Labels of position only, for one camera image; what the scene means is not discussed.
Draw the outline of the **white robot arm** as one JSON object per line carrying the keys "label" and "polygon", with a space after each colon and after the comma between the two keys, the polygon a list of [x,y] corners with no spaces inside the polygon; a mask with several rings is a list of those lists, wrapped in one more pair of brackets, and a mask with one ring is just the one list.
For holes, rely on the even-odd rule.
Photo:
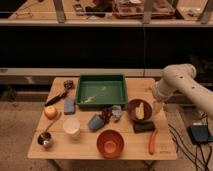
{"label": "white robot arm", "polygon": [[175,91],[180,91],[213,120],[213,91],[197,83],[195,77],[196,68],[192,64],[168,65],[152,87],[153,97],[158,102],[165,102]]}

